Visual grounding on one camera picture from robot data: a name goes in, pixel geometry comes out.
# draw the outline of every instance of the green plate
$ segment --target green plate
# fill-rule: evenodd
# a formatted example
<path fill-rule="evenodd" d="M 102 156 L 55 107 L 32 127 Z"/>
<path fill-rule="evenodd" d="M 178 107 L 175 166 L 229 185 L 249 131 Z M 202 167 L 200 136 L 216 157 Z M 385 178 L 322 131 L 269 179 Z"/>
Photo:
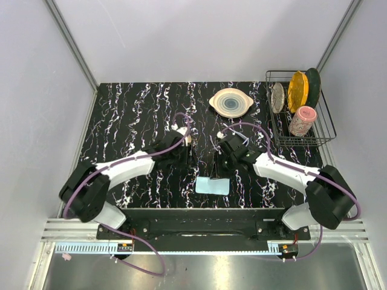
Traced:
<path fill-rule="evenodd" d="M 319 102 L 321 94 L 320 74 L 317 69 L 310 68 L 306 71 L 305 75 L 307 76 L 309 83 L 308 99 L 305 106 L 315 108 Z"/>

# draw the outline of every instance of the dish rack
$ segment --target dish rack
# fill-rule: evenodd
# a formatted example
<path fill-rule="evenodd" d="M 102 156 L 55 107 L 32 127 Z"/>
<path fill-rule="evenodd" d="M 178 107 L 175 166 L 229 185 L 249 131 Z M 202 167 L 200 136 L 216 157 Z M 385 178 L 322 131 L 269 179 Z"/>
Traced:
<path fill-rule="evenodd" d="M 303 137 L 296 137 L 289 132 L 289 125 L 294 114 L 288 108 L 288 88 L 291 78 L 296 71 L 271 70 L 266 72 L 266 90 L 268 109 L 270 111 L 273 135 L 277 146 L 321 146 L 336 138 L 331 113 L 329 112 L 327 101 L 321 90 L 321 95 L 315 110 L 317 119 L 312 128 Z M 273 85 L 281 82 L 285 92 L 285 104 L 282 111 L 275 114 L 270 106 Z"/>

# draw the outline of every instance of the purple cable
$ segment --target purple cable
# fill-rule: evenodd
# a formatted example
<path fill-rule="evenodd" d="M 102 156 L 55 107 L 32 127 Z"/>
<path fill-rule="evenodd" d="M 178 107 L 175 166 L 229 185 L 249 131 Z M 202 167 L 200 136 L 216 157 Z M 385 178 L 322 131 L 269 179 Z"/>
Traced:
<path fill-rule="evenodd" d="M 183 116 L 183 117 L 186 119 L 186 121 L 187 121 L 187 131 L 186 131 L 186 133 L 184 134 L 184 136 L 182 137 L 182 139 L 180 139 L 176 144 L 172 145 L 170 148 L 167 148 L 167 149 L 165 149 L 165 150 L 162 150 L 162 151 L 159 151 L 159 152 L 155 152 L 155 153 L 151 153 L 151 154 L 147 154 L 147 155 L 140 155 L 140 156 L 137 156 L 137 160 L 138 160 L 138 159 L 143 159 L 143 158 L 149 158 L 149 157 L 153 157 L 153 156 L 157 156 L 157 155 L 161 155 L 161 154 L 167 153 L 167 152 L 169 152 L 169 151 L 175 149 L 177 146 L 179 146 L 179 145 L 185 140 L 185 138 L 188 137 L 188 135 L 189 135 L 189 133 L 190 133 L 190 126 L 189 126 L 190 117 L 188 117 L 188 116 L 187 116 L 186 114 L 184 114 L 184 113 L 176 113 L 176 114 L 174 115 L 173 119 L 172 119 L 172 124 L 175 124 L 176 116 L 178 116 L 178 115 Z M 119 165 L 119 164 L 121 164 L 121 163 L 125 163 L 125 162 L 132 161 L 132 160 L 135 160 L 135 159 L 136 159 L 136 157 L 130 157 L 130 156 L 129 156 L 129 157 L 125 158 L 125 159 L 121 159 L 121 160 L 118 160 L 118 161 L 112 163 L 112 164 L 110 165 L 110 167 L 109 167 L 109 166 L 102 167 L 101 169 L 96 170 L 96 171 L 94 171 L 92 174 L 88 175 L 88 176 L 80 183 L 80 185 L 78 186 L 78 188 L 75 189 L 73 195 L 69 198 L 69 200 L 68 200 L 68 202 L 67 202 L 67 204 L 66 204 L 66 206 L 65 206 L 65 209 L 64 209 L 64 211 L 63 211 L 63 217 L 64 217 L 65 219 L 68 217 L 68 211 L 69 211 L 69 209 L 70 209 L 70 207 L 71 207 L 71 204 L 73 203 L 75 197 L 79 194 L 80 190 L 87 184 L 87 182 L 89 182 L 93 177 L 95 177 L 95 176 L 98 175 L 99 173 L 101 173 L 101 172 L 103 172 L 103 171 L 105 171 L 105 170 L 107 170 L 107 169 L 109 169 L 109 168 L 112 168 L 112 167 L 114 167 L 114 166 L 116 166 L 116 165 Z M 146 269 L 143 269 L 143 268 L 139 268 L 139 267 L 137 267 L 137 266 L 135 266 L 135 265 L 132 265 L 132 264 L 130 264 L 130 263 L 128 263 L 128 262 L 125 262 L 125 261 L 121 261 L 121 260 L 120 260 L 120 262 L 122 262 L 122 263 L 124 263 L 125 265 L 128 265 L 128 266 L 130 266 L 130 267 L 133 267 L 134 269 L 137 269 L 137 270 L 139 270 L 139 271 L 141 271 L 141 272 L 144 272 L 144 273 L 147 273 L 147 274 L 150 274 L 150 275 L 153 275 L 153 276 L 165 276 L 165 274 L 166 274 L 166 269 L 165 269 L 165 263 L 164 263 L 164 260 L 163 260 L 162 256 L 156 251 L 156 249 L 155 249 L 154 247 L 151 246 L 150 243 L 148 243 L 148 242 L 145 241 L 144 239 L 141 239 L 140 237 L 136 237 L 136 236 L 133 236 L 133 235 L 131 235 L 131 234 L 126 234 L 126 233 L 124 233 L 124 232 L 122 232 L 122 231 L 117 231 L 117 230 L 115 230 L 115 229 L 113 229 L 113 228 L 111 228 L 111 227 L 109 227 L 109 226 L 107 226 L 107 225 L 103 225 L 103 226 L 106 227 L 106 228 L 108 228 L 109 230 L 111 230 L 111 231 L 117 233 L 117 234 L 122 234 L 122 235 L 124 235 L 124 236 L 131 237 L 132 239 L 137 239 L 137 240 L 143 242 L 145 245 L 147 245 L 147 246 L 148 246 L 148 247 L 149 247 L 149 248 L 157 255 L 157 257 L 160 259 L 161 265 L 162 265 L 162 267 L 163 267 L 163 272 L 162 272 L 162 273 L 155 273 L 155 272 L 151 272 L 151 271 L 148 271 L 148 270 L 146 270 Z"/>
<path fill-rule="evenodd" d="M 240 123 L 235 123 L 235 124 L 232 124 L 226 128 L 224 128 L 221 133 L 223 134 L 226 130 L 232 128 L 232 127 L 235 127 L 235 126 L 239 126 L 239 125 L 247 125 L 247 126 L 251 126 L 251 127 L 254 127 L 254 128 L 257 128 L 262 134 L 264 134 L 265 138 L 266 138 L 266 143 L 267 143 L 267 155 L 268 157 L 274 161 L 274 158 L 273 158 L 273 155 L 270 151 L 270 138 L 269 136 L 267 135 L 266 131 L 261 127 L 261 126 L 258 126 L 256 124 L 251 124 L 251 123 L 248 123 L 248 122 L 240 122 Z M 283 163 L 283 162 L 280 162 L 280 161 L 275 161 L 275 163 L 278 163 L 284 167 L 288 167 L 290 169 L 293 169 L 295 171 L 298 171 L 298 172 L 302 172 L 304 173 L 304 171 L 298 167 L 295 167 L 295 166 L 292 166 L 290 164 L 286 164 L 286 163 Z M 345 195 L 347 195 L 356 205 L 356 208 L 357 208 L 357 213 L 354 217 L 351 217 L 349 219 L 345 219 L 346 221 L 354 221 L 355 219 L 359 218 L 362 210 L 361 210 L 361 207 L 360 207 L 360 204 L 359 202 L 357 201 L 357 199 L 348 191 L 346 190 L 345 188 L 343 188 L 342 186 L 340 186 L 339 184 L 333 182 L 332 180 L 329 180 L 328 178 L 326 177 L 323 177 L 323 176 L 320 176 L 318 174 L 315 174 L 313 172 L 308 172 L 309 175 L 311 176 L 314 176 L 315 178 L 319 178 L 327 183 L 329 183 L 330 185 L 334 186 L 335 188 L 337 188 L 338 190 L 340 190 L 342 193 L 344 193 Z M 316 250 L 321 246 L 321 241 L 322 241 L 322 232 L 323 232 L 323 228 L 322 226 L 320 225 L 320 238 L 316 244 L 316 246 L 314 247 L 314 249 L 307 255 L 303 256 L 303 257 L 300 257 L 300 258 L 297 258 L 297 260 L 304 260 L 306 259 L 307 257 L 310 257 L 314 252 L 316 252 Z"/>

